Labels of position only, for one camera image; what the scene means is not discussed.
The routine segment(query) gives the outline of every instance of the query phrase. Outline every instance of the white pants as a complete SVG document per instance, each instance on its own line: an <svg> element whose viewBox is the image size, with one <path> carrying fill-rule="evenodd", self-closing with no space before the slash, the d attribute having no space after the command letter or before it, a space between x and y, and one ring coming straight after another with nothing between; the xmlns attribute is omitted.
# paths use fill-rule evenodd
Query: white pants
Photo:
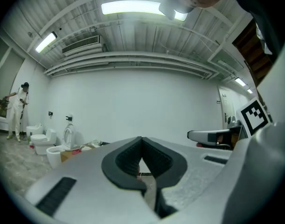
<svg viewBox="0 0 285 224"><path fill-rule="evenodd" d="M17 107L12 107L10 112L10 119L8 121L8 134L13 134L13 124L15 124L16 136L20 134L20 118L22 110Z"/></svg>

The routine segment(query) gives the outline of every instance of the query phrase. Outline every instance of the red object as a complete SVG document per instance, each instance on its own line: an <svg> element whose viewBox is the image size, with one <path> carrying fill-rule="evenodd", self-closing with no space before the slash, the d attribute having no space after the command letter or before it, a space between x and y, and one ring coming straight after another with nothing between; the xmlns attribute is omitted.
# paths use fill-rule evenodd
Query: red object
<svg viewBox="0 0 285 224"><path fill-rule="evenodd" d="M72 155L76 155L78 153L81 153L81 149L76 149L76 150L72 151Z"/></svg>

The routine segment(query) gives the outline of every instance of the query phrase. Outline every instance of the person in white clothes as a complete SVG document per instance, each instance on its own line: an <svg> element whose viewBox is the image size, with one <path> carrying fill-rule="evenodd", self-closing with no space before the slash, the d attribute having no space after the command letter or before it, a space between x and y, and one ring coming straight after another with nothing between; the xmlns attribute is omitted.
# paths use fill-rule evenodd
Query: person in white clothes
<svg viewBox="0 0 285 224"><path fill-rule="evenodd" d="M25 82L24 84L21 85L21 88L18 89L17 92L14 92L8 96L5 96L5 98L8 100L8 98L10 98L11 96L15 96L17 95L14 104L11 108L11 112L10 112L10 117L9 117L9 121L8 121L8 137L7 139L12 138L13 136L13 123L15 123L15 132L16 132L16 137L18 142L21 142L20 140L20 119L21 119L21 114L23 111L24 106L28 105L28 103L26 103L26 99L28 96L28 88L29 88L29 84L27 82Z"/></svg>

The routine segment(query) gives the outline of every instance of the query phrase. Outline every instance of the white door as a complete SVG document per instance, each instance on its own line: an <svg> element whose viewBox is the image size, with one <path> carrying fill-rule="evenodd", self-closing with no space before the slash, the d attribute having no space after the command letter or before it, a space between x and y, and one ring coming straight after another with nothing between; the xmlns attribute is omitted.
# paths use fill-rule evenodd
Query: white door
<svg viewBox="0 0 285 224"><path fill-rule="evenodd" d="M227 128L227 120L230 116L235 116L234 106L232 103L232 97L230 91L224 88L219 88L221 104L222 104L222 120L223 120L223 129Z"/></svg>

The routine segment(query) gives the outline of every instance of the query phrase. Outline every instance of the air conditioner vent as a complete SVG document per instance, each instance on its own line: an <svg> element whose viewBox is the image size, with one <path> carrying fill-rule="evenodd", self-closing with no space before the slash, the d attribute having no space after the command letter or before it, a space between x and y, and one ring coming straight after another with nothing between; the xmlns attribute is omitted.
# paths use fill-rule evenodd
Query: air conditioner vent
<svg viewBox="0 0 285 224"><path fill-rule="evenodd" d="M63 48L63 54L68 52L68 51L77 49L79 47L83 47L83 46L87 46L87 45L93 45L93 44L98 44L98 43L100 43L100 36L99 35L92 36L90 38L83 39L81 41L78 41L76 43L73 43L73 44Z"/></svg>

